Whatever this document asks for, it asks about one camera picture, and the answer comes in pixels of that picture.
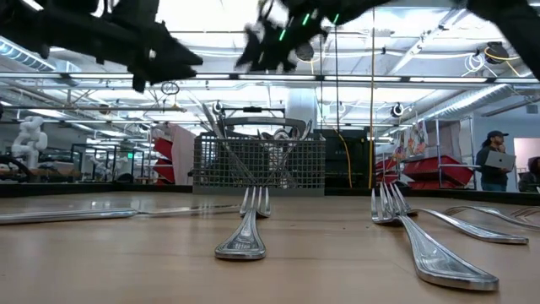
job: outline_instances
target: cap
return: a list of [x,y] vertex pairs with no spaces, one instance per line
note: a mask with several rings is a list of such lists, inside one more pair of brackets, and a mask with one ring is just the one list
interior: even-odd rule
[[508,133],[502,133],[501,131],[491,131],[488,133],[488,138],[492,138],[496,136],[504,137],[504,136],[508,136]]

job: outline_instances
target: metal utensil basket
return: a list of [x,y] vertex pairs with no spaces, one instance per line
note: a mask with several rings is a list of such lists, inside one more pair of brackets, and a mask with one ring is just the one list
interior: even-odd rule
[[239,194],[258,186],[273,195],[322,196],[325,146],[320,134],[296,141],[202,133],[194,144],[193,193]]

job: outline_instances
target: laptop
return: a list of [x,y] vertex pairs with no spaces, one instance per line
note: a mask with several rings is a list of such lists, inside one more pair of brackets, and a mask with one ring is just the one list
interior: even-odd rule
[[505,153],[489,151],[488,159],[485,165],[500,169],[513,170],[516,163],[515,155],[508,155]]

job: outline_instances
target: table surface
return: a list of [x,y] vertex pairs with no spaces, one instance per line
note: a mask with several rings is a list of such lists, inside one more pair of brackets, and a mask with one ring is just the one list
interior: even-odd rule
[[[463,204],[520,208],[441,198],[408,202],[439,211]],[[239,203],[240,197],[92,193],[0,199],[0,214]],[[493,244],[421,214],[415,221],[434,239],[500,279],[498,292],[452,290],[416,276],[405,230],[374,225],[369,198],[271,197],[271,203],[272,218],[257,222],[267,257],[256,262],[213,256],[240,223],[237,213],[0,226],[0,303],[517,304],[540,298],[540,232],[473,211],[456,216],[530,238],[528,246]]]

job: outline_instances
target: person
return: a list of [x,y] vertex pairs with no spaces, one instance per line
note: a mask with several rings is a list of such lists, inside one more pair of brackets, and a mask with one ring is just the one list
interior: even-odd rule
[[508,136],[508,133],[502,133],[501,131],[489,132],[486,140],[482,143],[482,149],[476,155],[476,165],[480,166],[478,171],[482,174],[480,182],[484,191],[506,192],[507,174],[511,170],[485,165],[489,152],[506,153],[505,136]]
[[540,187],[540,156],[529,159],[529,172],[521,177],[518,186],[520,192],[537,192],[537,187]]

